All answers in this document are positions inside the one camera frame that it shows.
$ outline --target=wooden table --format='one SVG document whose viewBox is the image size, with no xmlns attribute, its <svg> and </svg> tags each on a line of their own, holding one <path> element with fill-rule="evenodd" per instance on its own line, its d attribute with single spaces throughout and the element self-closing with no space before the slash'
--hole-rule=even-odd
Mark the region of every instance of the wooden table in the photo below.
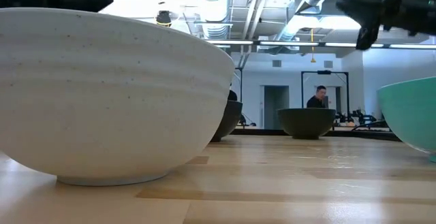
<svg viewBox="0 0 436 224">
<path fill-rule="evenodd" d="M 436 223 L 436 165 L 400 142 L 228 136 L 171 174 L 73 187 L 0 155 L 1 224 Z"/>
</svg>

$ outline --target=dark gray bowl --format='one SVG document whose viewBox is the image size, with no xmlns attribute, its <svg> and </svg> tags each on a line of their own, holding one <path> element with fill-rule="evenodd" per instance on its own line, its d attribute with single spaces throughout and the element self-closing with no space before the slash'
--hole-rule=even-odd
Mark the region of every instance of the dark gray bowl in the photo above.
<svg viewBox="0 0 436 224">
<path fill-rule="evenodd" d="M 229 135 L 238 125 L 242 111 L 243 104 L 241 102 L 227 100 L 223 118 L 221 119 L 217 132 L 215 132 L 211 142 L 219 142 L 221 141 L 221 138 Z"/>
<path fill-rule="evenodd" d="M 295 139 L 316 140 L 333 125 L 336 110 L 290 108 L 277 110 L 283 130 Z"/>
</svg>

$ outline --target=bowl base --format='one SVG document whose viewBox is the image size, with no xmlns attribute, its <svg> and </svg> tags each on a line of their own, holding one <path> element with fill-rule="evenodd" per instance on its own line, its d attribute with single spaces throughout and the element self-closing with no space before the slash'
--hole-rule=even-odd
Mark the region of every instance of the bowl base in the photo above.
<svg viewBox="0 0 436 224">
<path fill-rule="evenodd" d="M 220 141 L 221 141 L 221 138 L 218 138 L 218 137 L 213 137 L 211 139 L 211 142 L 220 142 Z"/>
<path fill-rule="evenodd" d="M 120 186 L 120 185 L 130 185 L 137 184 L 141 182 L 148 182 L 151 180 L 157 180 L 167 175 L 167 172 L 163 174 L 156 174 L 150 176 L 142 176 L 135 178 L 111 178 L 111 179 L 92 179 L 92 178 L 74 178 L 74 177 L 62 177 L 57 176 L 59 182 L 76 185 L 76 186 L 87 186 L 87 187 L 108 187 L 108 186 Z"/>
<path fill-rule="evenodd" d="M 297 140 L 318 140 L 319 136 L 304 136 L 304 135 L 294 135 L 292 138 Z"/>
</svg>

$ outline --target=teal bowl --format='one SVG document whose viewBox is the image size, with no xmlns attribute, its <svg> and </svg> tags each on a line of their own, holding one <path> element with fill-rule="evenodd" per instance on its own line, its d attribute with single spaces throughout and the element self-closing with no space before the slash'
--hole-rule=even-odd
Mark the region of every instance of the teal bowl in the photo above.
<svg viewBox="0 0 436 224">
<path fill-rule="evenodd" d="M 395 135 L 436 163 L 436 77 L 391 84 L 377 95 Z"/>
</svg>

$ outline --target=dark shirt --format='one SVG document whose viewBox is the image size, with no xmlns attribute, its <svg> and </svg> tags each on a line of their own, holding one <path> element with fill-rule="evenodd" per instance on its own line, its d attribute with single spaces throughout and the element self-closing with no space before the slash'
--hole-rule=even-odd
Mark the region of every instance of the dark shirt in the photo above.
<svg viewBox="0 0 436 224">
<path fill-rule="evenodd" d="M 230 101 L 238 101 L 238 96 L 234 91 L 230 90 L 229 97 L 227 99 L 229 99 Z"/>
<path fill-rule="evenodd" d="M 326 108 L 326 106 L 322 103 L 322 100 L 314 95 L 307 101 L 307 108 Z"/>
</svg>

